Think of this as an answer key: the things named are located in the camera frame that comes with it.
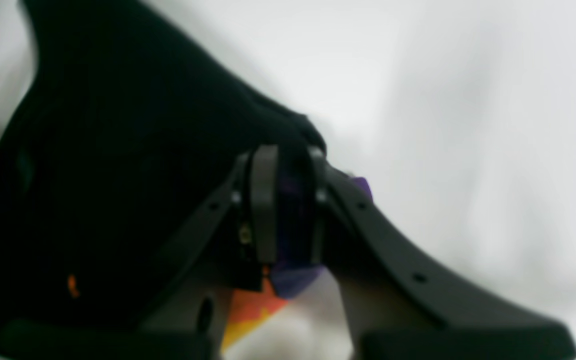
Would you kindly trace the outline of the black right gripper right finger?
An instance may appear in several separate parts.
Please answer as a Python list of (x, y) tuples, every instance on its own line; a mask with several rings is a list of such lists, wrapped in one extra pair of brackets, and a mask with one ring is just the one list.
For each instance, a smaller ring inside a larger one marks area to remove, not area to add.
[(308, 149), (310, 260), (336, 279), (356, 360), (573, 360), (567, 326), (485, 291), (407, 239), (350, 178)]

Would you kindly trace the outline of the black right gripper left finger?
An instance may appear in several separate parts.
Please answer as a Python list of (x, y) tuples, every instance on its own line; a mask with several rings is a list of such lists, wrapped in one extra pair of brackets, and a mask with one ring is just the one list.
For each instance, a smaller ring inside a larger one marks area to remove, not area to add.
[(115, 278), (102, 326), (10, 322), (13, 360), (218, 360), (233, 290), (259, 290), (277, 250), (279, 149), (237, 158), (226, 181), (146, 264)]

